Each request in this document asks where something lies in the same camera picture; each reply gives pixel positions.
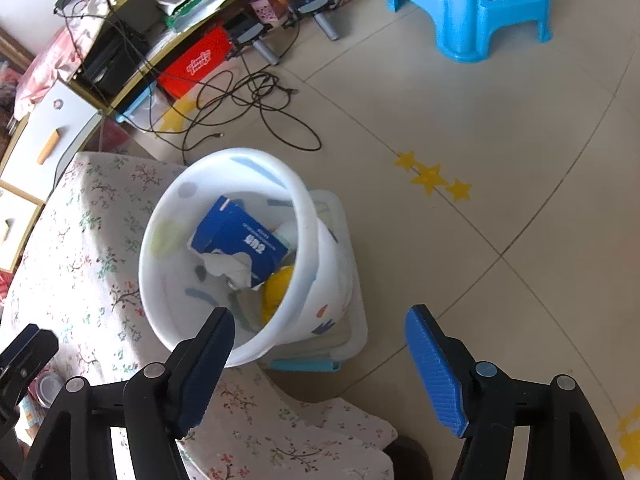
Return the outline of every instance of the plastic container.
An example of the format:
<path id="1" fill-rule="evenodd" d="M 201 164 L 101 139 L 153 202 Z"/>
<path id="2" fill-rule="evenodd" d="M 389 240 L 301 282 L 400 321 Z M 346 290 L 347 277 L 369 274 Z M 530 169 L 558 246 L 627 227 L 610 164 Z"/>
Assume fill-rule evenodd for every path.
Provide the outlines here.
<path id="1" fill-rule="evenodd" d="M 349 227 L 340 199 L 325 189 L 313 189 L 309 195 L 316 206 L 318 218 L 335 235 L 350 260 L 353 275 L 351 301 L 345 315 L 331 330 L 313 339 L 276 346 L 260 362 L 267 368 L 282 371 L 335 372 L 344 361 L 364 348 L 369 329 Z"/>
<path id="2" fill-rule="evenodd" d="M 50 408 L 64 387 L 65 381 L 55 372 L 44 372 L 35 380 L 36 399 L 44 408 Z"/>
<path id="3" fill-rule="evenodd" d="M 293 275 L 282 303 L 261 329 L 252 319 L 252 313 L 260 317 L 260 291 L 235 293 L 224 277 L 203 275 L 197 270 L 202 262 L 187 248 L 223 194 L 270 230 L 296 222 Z M 140 293 L 151 327 L 169 350 L 194 337 L 214 307 L 228 307 L 236 319 L 236 341 L 226 362 L 233 367 L 259 359 L 274 346 L 328 332 L 351 301 L 352 269 L 299 176 L 274 156 L 234 148 L 187 168 L 158 202 L 140 250 Z"/>

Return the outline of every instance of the tissue box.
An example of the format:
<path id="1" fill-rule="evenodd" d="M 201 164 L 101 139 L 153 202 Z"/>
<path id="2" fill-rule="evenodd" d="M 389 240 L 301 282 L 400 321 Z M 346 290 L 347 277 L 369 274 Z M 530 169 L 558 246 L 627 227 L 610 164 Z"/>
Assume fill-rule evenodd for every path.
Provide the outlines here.
<path id="1" fill-rule="evenodd" d="M 226 196 L 221 196 L 200 222 L 191 239 L 191 248 L 200 254 L 247 254 L 251 259 L 252 288 L 275 272 L 288 250 L 266 227 Z"/>

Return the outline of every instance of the floral tablecloth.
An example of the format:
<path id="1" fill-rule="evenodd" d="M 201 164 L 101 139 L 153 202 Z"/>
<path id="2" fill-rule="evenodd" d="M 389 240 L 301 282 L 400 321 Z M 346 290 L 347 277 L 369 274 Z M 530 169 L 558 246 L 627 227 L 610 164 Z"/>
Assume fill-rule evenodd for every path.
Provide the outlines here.
<path id="1" fill-rule="evenodd" d="M 164 190 L 184 170 L 162 162 L 78 153 L 27 244 L 0 323 L 7 345 L 27 323 L 53 330 L 52 366 L 91 384 L 130 378 L 164 362 L 140 301 L 138 253 Z M 222 374 L 203 423 L 181 441 L 190 478 L 393 478 L 380 450 L 397 436 L 342 399 L 298 402 L 257 365 Z M 113 430 L 120 478 L 133 478 L 124 430 Z"/>

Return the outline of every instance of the floor tile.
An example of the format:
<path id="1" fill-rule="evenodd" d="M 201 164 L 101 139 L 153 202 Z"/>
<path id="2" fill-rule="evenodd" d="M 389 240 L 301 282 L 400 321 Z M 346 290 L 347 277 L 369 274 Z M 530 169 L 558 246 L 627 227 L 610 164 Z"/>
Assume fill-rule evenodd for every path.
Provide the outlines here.
<path id="1" fill-rule="evenodd" d="M 285 374 L 278 382 L 306 400 L 327 398 L 355 382 L 404 344 L 402 319 L 416 302 L 444 311 L 495 261 L 497 255 L 446 201 L 427 197 L 396 156 L 345 113 L 292 75 L 283 84 L 300 90 L 289 112 L 321 136 L 322 150 L 289 148 L 257 121 L 225 137 L 226 146 L 272 153 L 310 189 L 328 189 L 344 205 L 369 323 L 369 343 L 336 374 Z M 299 144 L 313 142 L 300 124 L 277 114 L 274 131 Z"/>
<path id="2" fill-rule="evenodd" d="M 506 259 L 549 308 L 620 415 L 640 402 L 640 137 L 615 100 Z"/>
<path id="3" fill-rule="evenodd" d="M 493 46 L 486 61 L 453 62 L 417 10 L 308 83 L 393 149 L 472 184 L 456 206 L 501 251 L 575 160 L 610 93 L 527 27 L 499 30 Z M 344 74 L 358 91 L 339 83 Z"/>
<path id="4" fill-rule="evenodd" d="M 476 359 L 496 363 L 511 377 L 548 383 L 557 374 L 570 374 L 603 428 L 615 437 L 618 418 L 604 391 L 551 316 L 503 261 L 438 322 Z M 408 349 L 352 386 L 344 397 L 418 440 L 430 456 L 436 480 L 451 477 L 462 441 L 437 422 Z M 516 432 L 509 479 L 522 478 L 527 435 L 524 429 Z"/>
<path id="5" fill-rule="evenodd" d="M 632 57 L 616 97 L 640 121 L 640 53 L 636 52 Z"/>
<path id="6" fill-rule="evenodd" d="M 613 92 L 633 53 L 639 16 L 638 0 L 552 0 L 549 45 Z"/>
<path id="7" fill-rule="evenodd" d="M 394 13 L 387 8 L 386 1 L 353 0 L 340 9 L 328 12 L 327 18 L 340 34 L 337 41 L 330 41 L 313 20 L 305 20 L 300 38 L 284 60 L 284 66 L 305 80 L 367 36 L 416 8 L 413 4 L 407 4 Z M 276 40 L 275 36 L 274 41 L 282 44 L 282 40 Z"/>

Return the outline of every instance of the white drawer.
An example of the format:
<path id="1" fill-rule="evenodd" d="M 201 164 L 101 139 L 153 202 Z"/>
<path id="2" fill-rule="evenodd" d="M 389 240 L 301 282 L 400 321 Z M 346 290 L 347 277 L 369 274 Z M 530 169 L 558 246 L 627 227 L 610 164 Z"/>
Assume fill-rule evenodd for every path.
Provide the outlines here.
<path id="1" fill-rule="evenodd" d="M 14 271 L 15 261 L 39 209 L 39 205 L 0 186 L 0 228 L 5 225 L 4 222 L 9 224 L 9 231 L 0 240 L 0 270 Z"/>
<path id="2" fill-rule="evenodd" d="M 46 202 L 72 157 L 99 122 L 94 106 L 57 81 L 31 113 L 0 180 Z M 60 140 L 40 165 L 36 160 L 54 130 Z"/>

